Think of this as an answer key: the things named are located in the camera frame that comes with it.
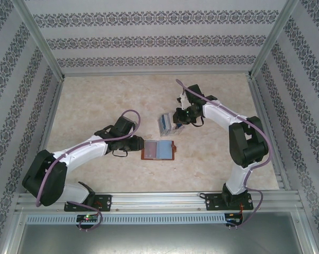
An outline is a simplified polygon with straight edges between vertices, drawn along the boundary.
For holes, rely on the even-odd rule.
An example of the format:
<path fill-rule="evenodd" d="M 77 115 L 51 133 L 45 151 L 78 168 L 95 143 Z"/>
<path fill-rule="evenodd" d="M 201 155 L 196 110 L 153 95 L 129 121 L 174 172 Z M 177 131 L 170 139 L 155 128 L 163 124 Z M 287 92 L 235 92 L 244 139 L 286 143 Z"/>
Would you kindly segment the steel sheet panel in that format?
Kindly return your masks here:
<path fill-rule="evenodd" d="M 26 225 L 17 254 L 314 254 L 299 220 L 259 213 L 241 228 L 222 224 Z"/>

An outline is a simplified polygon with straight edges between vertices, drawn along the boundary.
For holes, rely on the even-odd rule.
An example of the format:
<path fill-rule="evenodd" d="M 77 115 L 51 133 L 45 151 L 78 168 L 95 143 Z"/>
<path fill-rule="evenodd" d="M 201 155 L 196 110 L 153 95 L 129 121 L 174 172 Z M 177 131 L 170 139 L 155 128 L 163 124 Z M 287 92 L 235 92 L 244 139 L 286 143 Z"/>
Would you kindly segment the left controller board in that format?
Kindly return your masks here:
<path fill-rule="evenodd" d="M 82 214 L 77 215 L 76 222 L 77 223 L 97 223 L 99 220 L 96 214 Z"/>

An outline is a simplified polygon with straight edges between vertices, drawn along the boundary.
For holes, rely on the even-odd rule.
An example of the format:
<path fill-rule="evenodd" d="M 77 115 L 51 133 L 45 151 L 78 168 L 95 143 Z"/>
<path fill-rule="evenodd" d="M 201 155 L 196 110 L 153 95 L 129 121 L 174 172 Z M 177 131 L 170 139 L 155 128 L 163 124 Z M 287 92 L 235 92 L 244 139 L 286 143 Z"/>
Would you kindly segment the aluminium side rail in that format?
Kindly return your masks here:
<path fill-rule="evenodd" d="M 263 130 L 266 136 L 269 138 L 272 148 L 269 149 L 269 154 L 271 155 L 271 162 L 274 168 L 274 171 L 278 178 L 279 188 L 285 191 L 291 191 L 292 187 L 290 186 L 283 161 L 281 159 L 273 131 L 269 122 L 268 115 L 265 110 L 265 105 L 263 103 L 260 91 L 256 84 L 256 81 L 252 78 L 247 78 L 249 89 L 253 98 L 255 109 L 258 113 L 258 117 L 261 119 Z"/>
<path fill-rule="evenodd" d="M 49 142 L 49 138 L 50 138 L 50 134 L 51 134 L 51 130 L 52 130 L 52 126 L 53 126 L 53 123 L 54 123 L 54 120 L 55 120 L 55 116 L 56 116 L 56 112 L 57 112 L 60 96 L 61 96 L 62 89 L 63 89 L 63 86 L 64 86 L 64 81 L 65 81 L 65 77 L 62 80 L 59 81 L 58 87 L 55 90 L 54 96 L 53 96 L 51 104 L 50 104 L 50 109 L 49 109 L 48 114 L 47 114 L 47 116 L 45 118 L 46 122 L 45 122 L 45 125 L 43 127 L 43 132 L 42 132 L 42 136 L 41 136 L 41 138 L 42 138 L 41 142 L 38 145 L 37 150 L 36 150 L 37 153 L 34 155 L 33 159 L 31 160 L 31 163 L 30 163 L 30 165 L 28 167 L 28 170 L 27 170 L 27 172 L 25 173 L 25 175 L 23 177 L 22 187 L 24 188 L 24 192 L 25 193 L 31 194 L 31 192 L 28 189 L 26 189 L 26 187 L 23 185 L 23 183 L 25 183 L 25 178 L 27 178 L 27 176 L 29 174 L 29 171 L 30 171 L 30 168 L 31 168 L 35 158 L 37 157 L 37 154 L 40 151 L 45 150 L 47 148 L 47 145 L 48 145 L 48 142 Z"/>

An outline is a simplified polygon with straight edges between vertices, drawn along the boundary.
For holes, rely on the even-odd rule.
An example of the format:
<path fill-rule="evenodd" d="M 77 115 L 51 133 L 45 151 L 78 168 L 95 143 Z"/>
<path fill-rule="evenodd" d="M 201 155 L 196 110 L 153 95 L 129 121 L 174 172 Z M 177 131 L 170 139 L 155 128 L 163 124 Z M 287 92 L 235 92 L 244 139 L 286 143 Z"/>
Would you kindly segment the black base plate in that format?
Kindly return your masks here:
<path fill-rule="evenodd" d="M 71 202 L 66 202 L 64 205 L 65 212 L 85 212 L 85 211 L 100 211 L 110 212 L 112 204 L 111 195 L 89 195 L 80 205 Z"/>
<path fill-rule="evenodd" d="M 205 204 L 207 211 L 235 211 L 245 210 L 252 211 L 254 209 L 252 197 L 249 193 L 241 194 L 239 198 L 226 204 L 221 193 L 205 194 Z"/>

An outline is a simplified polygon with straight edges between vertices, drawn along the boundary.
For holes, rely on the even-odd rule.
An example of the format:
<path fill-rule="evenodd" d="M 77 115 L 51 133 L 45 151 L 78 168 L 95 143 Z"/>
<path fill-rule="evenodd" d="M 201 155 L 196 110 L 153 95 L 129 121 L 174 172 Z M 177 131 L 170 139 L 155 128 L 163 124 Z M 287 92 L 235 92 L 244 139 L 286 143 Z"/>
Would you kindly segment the blue and white card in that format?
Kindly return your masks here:
<path fill-rule="evenodd" d="M 158 119 L 160 133 L 171 131 L 171 117 L 169 113 L 162 114 Z"/>

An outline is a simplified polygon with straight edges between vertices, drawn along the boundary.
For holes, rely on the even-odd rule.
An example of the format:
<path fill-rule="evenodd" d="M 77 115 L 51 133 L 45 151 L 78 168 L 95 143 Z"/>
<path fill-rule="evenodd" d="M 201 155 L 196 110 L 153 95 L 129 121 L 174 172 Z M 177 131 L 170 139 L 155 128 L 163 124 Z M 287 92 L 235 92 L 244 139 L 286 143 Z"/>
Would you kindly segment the aluminium mounting rail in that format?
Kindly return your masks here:
<path fill-rule="evenodd" d="M 183 213 L 207 211 L 205 194 L 209 193 L 211 192 L 103 193 L 103 195 L 112 196 L 111 213 Z M 262 193 L 263 197 L 256 192 L 249 193 L 254 209 L 258 207 L 259 212 L 285 212 L 304 208 L 296 190 L 264 190 Z"/>

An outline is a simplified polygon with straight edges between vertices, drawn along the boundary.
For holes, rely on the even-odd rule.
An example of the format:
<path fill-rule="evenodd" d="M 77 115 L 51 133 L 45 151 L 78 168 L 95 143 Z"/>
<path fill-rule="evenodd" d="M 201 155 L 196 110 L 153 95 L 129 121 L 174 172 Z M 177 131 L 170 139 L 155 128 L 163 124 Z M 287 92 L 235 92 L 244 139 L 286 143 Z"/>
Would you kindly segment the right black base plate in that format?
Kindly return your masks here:
<path fill-rule="evenodd" d="M 252 197 L 249 193 L 241 194 L 239 198 L 226 204 L 221 193 L 205 194 L 205 204 L 207 211 L 235 211 L 245 210 L 252 211 L 254 209 Z"/>

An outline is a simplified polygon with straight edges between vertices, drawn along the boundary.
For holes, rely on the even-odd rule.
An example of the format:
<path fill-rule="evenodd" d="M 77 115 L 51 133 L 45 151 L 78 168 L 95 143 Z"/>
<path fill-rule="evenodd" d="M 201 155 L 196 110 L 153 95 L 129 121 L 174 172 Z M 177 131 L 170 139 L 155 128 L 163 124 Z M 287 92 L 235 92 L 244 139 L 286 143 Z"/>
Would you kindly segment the light blue card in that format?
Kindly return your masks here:
<path fill-rule="evenodd" d="M 156 147 L 156 158 L 171 160 L 173 158 L 173 148 L 171 140 L 160 140 Z"/>

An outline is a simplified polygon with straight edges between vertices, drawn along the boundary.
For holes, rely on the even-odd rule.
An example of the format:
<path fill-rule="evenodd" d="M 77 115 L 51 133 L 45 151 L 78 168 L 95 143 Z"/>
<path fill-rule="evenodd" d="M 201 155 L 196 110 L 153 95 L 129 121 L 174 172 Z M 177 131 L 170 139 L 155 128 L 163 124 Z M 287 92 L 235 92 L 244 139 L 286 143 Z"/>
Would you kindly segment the brown leather card holder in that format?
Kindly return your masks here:
<path fill-rule="evenodd" d="M 157 143 L 160 141 L 160 140 L 146 140 L 146 141 L 156 141 Z M 176 153 L 176 146 L 174 144 L 174 141 L 172 141 L 172 148 L 173 148 L 173 158 L 171 160 L 174 160 L 175 159 L 175 153 Z M 141 160 L 162 160 L 162 159 L 157 159 L 157 158 L 154 158 L 154 159 L 145 159 L 144 158 L 144 149 L 141 151 Z"/>

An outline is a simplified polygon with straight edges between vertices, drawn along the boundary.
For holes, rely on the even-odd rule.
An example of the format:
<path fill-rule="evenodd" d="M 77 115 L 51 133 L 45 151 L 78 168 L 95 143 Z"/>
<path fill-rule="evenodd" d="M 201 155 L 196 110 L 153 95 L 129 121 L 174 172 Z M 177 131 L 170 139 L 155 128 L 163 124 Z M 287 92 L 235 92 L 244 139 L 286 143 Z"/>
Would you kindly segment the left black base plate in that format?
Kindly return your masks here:
<path fill-rule="evenodd" d="M 100 211 L 110 212 L 112 204 L 111 195 L 89 195 L 80 205 L 71 202 L 66 202 L 64 205 L 65 212 L 85 212 L 85 211 Z"/>

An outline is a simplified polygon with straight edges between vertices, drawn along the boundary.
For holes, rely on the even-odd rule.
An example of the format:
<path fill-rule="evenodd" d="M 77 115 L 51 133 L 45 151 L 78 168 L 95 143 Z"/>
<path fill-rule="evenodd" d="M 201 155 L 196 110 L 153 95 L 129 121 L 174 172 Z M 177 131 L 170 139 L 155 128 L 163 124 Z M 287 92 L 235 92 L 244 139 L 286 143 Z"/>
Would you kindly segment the aluminium frame post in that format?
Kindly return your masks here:
<path fill-rule="evenodd" d="M 283 30 L 287 20 L 293 13 L 299 0 L 286 0 L 281 12 L 279 13 L 276 22 L 274 23 L 267 39 L 265 40 L 262 49 L 260 50 L 257 58 L 251 68 L 251 70 L 246 75 L 247 80 L 253 79 L 261 69 L 261 66 L 264 64 L 264 61 L 268 57 L 270 50 L 274 46 L 276 40 L 279 38 L 280 33 Z"/>
<path fill-rule="evenodd" d="M 25 0 L 11 0 L 14 7 L 16 8 L 19 16 L 21 17 L 22 21 L 24 22 L 25 26 L 28 28 L 30 34 L 32 35 L 36 45 L 41 50 L 42 54 L 44 55 L 48 65 L 50 66 L 53 73 L 59 80 L 64 80 L 64 73 L 61 70 L 60 65 L 57 62 L 56 57 L 52 53 L 52 50 L 47 43 L 47 40 L 44 38 L 40 28 L 37 25 L 33 15 L 29 11 Z"/>

